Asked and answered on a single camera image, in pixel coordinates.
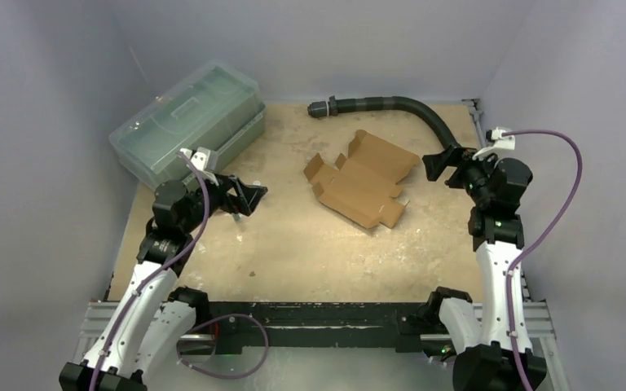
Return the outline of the brown cardboard box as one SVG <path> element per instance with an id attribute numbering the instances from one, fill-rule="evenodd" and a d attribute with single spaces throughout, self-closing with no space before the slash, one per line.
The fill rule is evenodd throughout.
<path id="1" fill-rule="evenodd" d="M 406 205 L 397 201 L 400 184 L 419 165 L 418 155 L 393 143 L 356 130 L 346 154 L 333 165 L 320 154 L 303 170 L 315 198 L 364 229 L 378 225 L 393 228 Z"/>

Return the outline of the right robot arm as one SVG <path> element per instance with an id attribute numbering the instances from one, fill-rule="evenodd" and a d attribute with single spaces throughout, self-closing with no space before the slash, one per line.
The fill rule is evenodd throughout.
<path id="1" fill-rule="evenodd" d="M 520 160 L 485 156 L 473 148 L 450 146 L 422 158 L 428 181 L 447 167 L 446 185 L 463 189 L 474 202 L 468 221 L 482 276 L 483 303 L 475 312 L 465 292 L 437 288 L 425 309 L 427 325 L 447 330 L 454 348 L 455 390 L 534 390 L 548 374 L 547 362 L 534 353 L 522 297 L 523 224 L 517 211 L 533 179 Z"/>

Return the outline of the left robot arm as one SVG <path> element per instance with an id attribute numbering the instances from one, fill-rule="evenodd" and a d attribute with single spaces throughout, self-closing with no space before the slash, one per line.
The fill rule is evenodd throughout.
<path id="1" fill-rule="evenodd" d="M 249 216 L 267 193 L 264 186 L 221 174 L 199 179 L 195 189 L 180 180 L 158 186 L 127 289 L 82 360 L 64 364 L 61 389 L 147 389 L 179 338 L 213 323 L 205 292 L 175 287 L 208 219 L 217 210 Z"/>

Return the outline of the clear plastic storage box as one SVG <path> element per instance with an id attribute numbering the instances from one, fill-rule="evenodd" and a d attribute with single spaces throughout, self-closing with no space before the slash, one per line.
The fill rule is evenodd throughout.
<path id="1" fill-rule="evenodd" d="M 210 61 L 182 79 L 108 137 L 118 160 L 152 189 L 185 178 L 181 148 L 212 151 L 221 173 L 265 130 L 266 104 L 258 83 Z"/>

